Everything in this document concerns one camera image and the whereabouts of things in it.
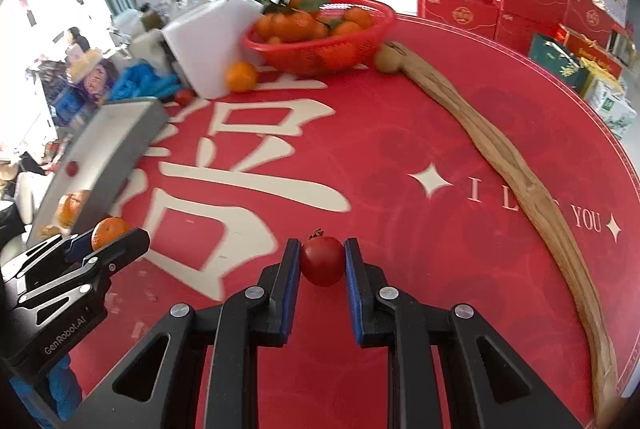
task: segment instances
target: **red table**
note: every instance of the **red table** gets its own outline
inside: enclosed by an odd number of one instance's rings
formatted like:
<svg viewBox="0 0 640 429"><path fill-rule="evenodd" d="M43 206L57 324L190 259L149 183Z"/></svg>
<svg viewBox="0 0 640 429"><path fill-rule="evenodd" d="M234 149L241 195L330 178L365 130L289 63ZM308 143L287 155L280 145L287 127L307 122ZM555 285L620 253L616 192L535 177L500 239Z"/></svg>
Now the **red table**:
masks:
<svg viewBox="0 0 640 429"><path fill-rule="evenodd" d="M498 44L414 18L390 36L451 80L558 200L622 390L640 329L639 182L622 148L571 90ZM262 76L275 81L265 91L168 108L172 124L115 211L151 233L152 251L114 277L108 319L72 352L85 391L172 304L202 308L255 284L288 237L322 227L357 237L365 261L421 302L472 304L588 424L588 346L569 291L458 123L402 75ZM354 343L344 280L302 279L289 344L260 350L261 427L383 429L385 377L385 351Z"/></svg>

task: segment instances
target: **basket rim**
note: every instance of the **basket rim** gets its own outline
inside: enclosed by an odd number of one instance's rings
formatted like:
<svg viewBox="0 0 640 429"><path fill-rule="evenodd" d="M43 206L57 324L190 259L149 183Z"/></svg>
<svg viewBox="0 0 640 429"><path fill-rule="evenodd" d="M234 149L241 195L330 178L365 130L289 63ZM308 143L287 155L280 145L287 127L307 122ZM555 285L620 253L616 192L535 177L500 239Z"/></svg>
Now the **basket rim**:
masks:
<svg viewBox="0 0 640 429"><path fill-rule="evenodd" d="M350 41L357 41L358 38L365 39L371 35L378 34L381 31L385 31L396 20L396 11L391 6L381 3L380 1L373 0L330 0L325 6L334 4L349 4L351 6L365 6L373 8L382 13L383 18L374 24L371 28L361 30L359 32L353 32L346 35L340 35L335 37L327 37L325 39L316 39L313 41L303 41L300 43L282 43L282 44L267 44L257 43L251 40L251 35L254 32L255 23L251 24L242 34L242 44L252 50L258 52L292 52L295 50L307 50L309 48L315 48L318 46L330 46L331 44L343 43L345 38L348 37Z"/></svg>

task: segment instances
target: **basket of oranges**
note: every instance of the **basket of oranges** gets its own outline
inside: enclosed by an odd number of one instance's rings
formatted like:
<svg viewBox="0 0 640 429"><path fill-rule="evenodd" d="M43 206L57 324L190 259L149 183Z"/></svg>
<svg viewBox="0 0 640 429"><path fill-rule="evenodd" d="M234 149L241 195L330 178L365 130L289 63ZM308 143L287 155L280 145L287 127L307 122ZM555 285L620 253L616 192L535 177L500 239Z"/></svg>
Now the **basket of oranges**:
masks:
<svg viewBox="0 0 640 429"><path fill-rule="evenodd" d="M267 6L242 43L280 71L314 76L369 62L395 19L377 1L289 0Z"/></svg>

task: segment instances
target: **white star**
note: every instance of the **white star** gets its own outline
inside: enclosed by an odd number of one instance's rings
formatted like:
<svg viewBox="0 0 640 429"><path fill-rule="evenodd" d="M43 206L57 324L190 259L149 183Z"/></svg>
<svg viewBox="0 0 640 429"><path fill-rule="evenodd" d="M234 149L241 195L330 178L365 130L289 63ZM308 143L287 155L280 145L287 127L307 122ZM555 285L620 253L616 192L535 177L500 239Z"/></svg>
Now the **white star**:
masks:
<svg viewBox="0 0 640 429"><path fill-rule="evenodd" d="M438 174L438 170L434 164L429 165L429 167L421 173L409 174L409 176L414 177L422 184L428 198L431 198L436 190L448 185L453 185Z"/></svg>
<svg viewBox="0 0 640 429"><path fill-rule="evenodd" d="M606 227L611 231L611 234L613 234L613 240L617 243L618 234L622 229L620 229L620 227L616 223L616 220L613 218L613 214L611 215L611 219L609 219L609 222L606 224Z"/></svg>

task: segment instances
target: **gold emblem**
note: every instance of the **gold emblem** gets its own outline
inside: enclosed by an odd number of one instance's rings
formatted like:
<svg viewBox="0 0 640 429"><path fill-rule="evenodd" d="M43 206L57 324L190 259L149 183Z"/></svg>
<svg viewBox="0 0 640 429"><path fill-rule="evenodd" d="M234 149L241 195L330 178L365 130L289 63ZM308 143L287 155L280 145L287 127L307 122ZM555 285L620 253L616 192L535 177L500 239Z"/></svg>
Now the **gold emblem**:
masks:
<svg viewBox="0 0 640 429"><path fill-rule="evenodd" d="M451 17L460 24L469 24L474 20L474 15L472 11L466 6L459 6L453 12L451 12Z"/></svg>
<svg viewBox="0 0 640 429"><path fill-rule="evenodd" d="M587 12L587 22L591 26L597 26L600 22L600 16L598 15L598 12L596 12L595 10L589 10Z"/></svg>

